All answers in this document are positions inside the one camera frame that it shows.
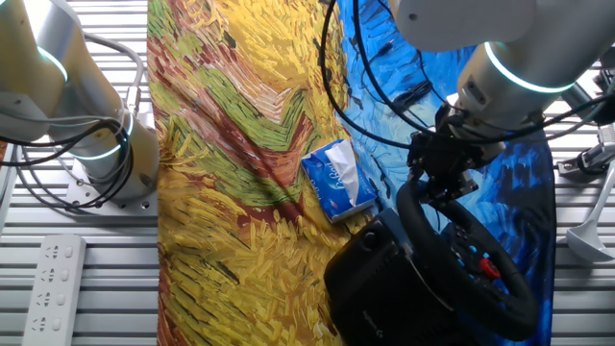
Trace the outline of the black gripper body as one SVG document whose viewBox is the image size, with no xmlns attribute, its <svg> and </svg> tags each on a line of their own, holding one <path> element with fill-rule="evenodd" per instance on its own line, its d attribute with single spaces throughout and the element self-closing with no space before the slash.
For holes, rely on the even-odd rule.
<svg viewBox="0 0 615 346">
<path fill-rule="evenodd" d="M 443 104 L 434 116 L 434 135 L 418 131 L 411 135 L 407 165 L 423 171 L 436 191 L 442 191 L 440 177 L 445 172 L 470 170 L 480 163 L 482 151 L 477 145 L 456 138 L 450 120 L 461 120 L 460 113 Z"/>
</svg>

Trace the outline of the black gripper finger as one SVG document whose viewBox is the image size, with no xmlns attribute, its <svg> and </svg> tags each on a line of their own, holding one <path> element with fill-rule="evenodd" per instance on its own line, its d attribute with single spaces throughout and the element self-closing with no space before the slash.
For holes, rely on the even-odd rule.
<svg viewBox="0 0 615 346">
<path fill-rule="evenodd" d="M 418 204 L 433 204 L 436 201 L 436 190 L 429 180 L 423 180 L 424 172 L 410 171 L 410 194 Z"/>
<path fill-rule="evenodd" d="M 441 199 L 445 201 L 456 200 L 479 188 L 469 170 L 443 173 L 440 177 L 440 185 L 442 187 Z"/>
</svg>

